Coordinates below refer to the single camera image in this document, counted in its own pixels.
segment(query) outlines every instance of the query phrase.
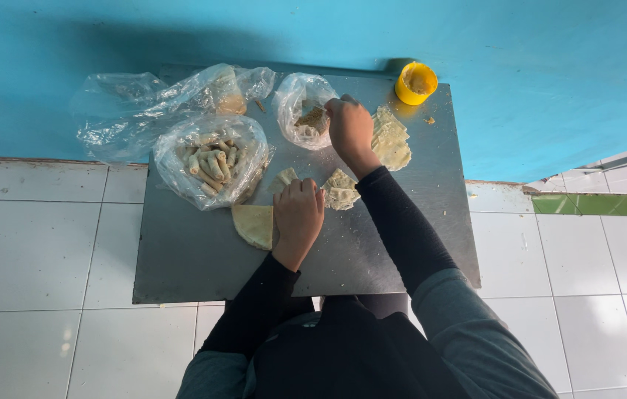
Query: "plastic bag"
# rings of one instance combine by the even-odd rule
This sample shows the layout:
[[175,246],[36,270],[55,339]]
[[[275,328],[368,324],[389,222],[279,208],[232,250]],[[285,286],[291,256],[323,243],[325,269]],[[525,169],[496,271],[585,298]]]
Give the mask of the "plastic bag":
[[[230,139],[240,150],[247,149],[247,155],[231,169],[229,183],[212,197],[203,191],[200,176],[190,174],[181,149]],[[204,114],[187,119],[161,136],[153,151],[164,183],[202,211],[244,202],[254,192],[271,157],[264,129],[254,119],[240,115]]]
[[272,104],[286,140],[309,150],[330,146],[330,118],[323,105],[337,97],[335,90],[320,75],[292,73],[285,77],[274,92]]
[[203,112],[244,113],[273,89],[269,68],[217,64],[167,86],[151,73],[89,75],[69,107],[87,156],[109,166],[143,159],[173,125]]

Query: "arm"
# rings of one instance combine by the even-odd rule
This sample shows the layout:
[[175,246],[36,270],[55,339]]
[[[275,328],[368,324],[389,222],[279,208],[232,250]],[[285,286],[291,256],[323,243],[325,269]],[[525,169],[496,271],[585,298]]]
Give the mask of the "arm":
[[293,180],[273,196],[281,239],[220,317],[185,370],[178,399],[240,398],[249,360],[279,321],[301,261],[323,225],[325,190]]
[[434,349],[474,398],[556,398],[521,343],[467,284],[439,236],[372,152],[373,123],[349,95],[326,104],[330,138],[412,295]]
[[323,225],[323,196],[316,182],[293,180],[273,196],[281,238],[276,248],[239,291],[200,351],[243,354],[255,350],[276,326],[300,276],[299,267]]
[[372,152],[368,111],[350,95],[330,100],[326,110],[333,147],[358,177],[355,188],[407,292],[413,295],[429,276],[456,264],[431,224]]

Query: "yellow container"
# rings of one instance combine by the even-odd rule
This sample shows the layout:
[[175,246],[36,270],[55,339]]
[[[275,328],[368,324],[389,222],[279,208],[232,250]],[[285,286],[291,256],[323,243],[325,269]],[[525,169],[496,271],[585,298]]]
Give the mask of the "yellow container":
[[402,68],[395,83],[395,93],[405,104],[419,105],[437,89],[438,84],[431,68],[421,62],[412,62]]

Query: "stainless steel table top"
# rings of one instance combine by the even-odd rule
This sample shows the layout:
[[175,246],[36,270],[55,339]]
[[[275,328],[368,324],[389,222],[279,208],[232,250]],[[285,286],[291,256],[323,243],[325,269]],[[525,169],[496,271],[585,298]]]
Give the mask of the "stainless steel table top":
[[[279,87],[286,74],[277,75],[274,88]],[[351,94],[371,113],[379,105],[389,104],[407,126],[412,160],[392,175],[432,223],[472,285],[480,287],[449,85],[440,84],[424,104],[409,106],[395,95],[393,80],[324,77],[339,95]],[[276,123],[272,96],[262,104],[266,113],[252,102],[246,115],[262,124],[276,152],[254,195],[245,204],[272,204],[272,195],[266,188],[278,172],[289,167],[300,178],[312,177],[318,185],[323,185],[336,168],[354,177],[333,147],[310,151],[285,140]],[[425,121],[430,116],[435,120],[433,124]],[[151,155],[133,303],[232,299],[265,258],[266,251],[248,245],[238,236],[229,208],[202,212],[172,191],[158,189],[160,183],[162,179]],[[326,209],[323,228],[300,271],[294,296],[405,290],[362,200],[347,211]]]

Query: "black long sleeve shirt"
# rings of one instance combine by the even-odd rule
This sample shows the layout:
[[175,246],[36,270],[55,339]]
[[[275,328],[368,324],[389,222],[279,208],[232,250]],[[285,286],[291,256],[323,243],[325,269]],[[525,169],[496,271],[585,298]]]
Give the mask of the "black long sleeve shirt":
[[[433,273],[456,267],[431,224],[387,168],[381,166],[371,172],[355,188],[410,295]],[[299,276],[300,272],[283,267],[270,253],[220,317],[200,351],[252,358],[279,321]]]

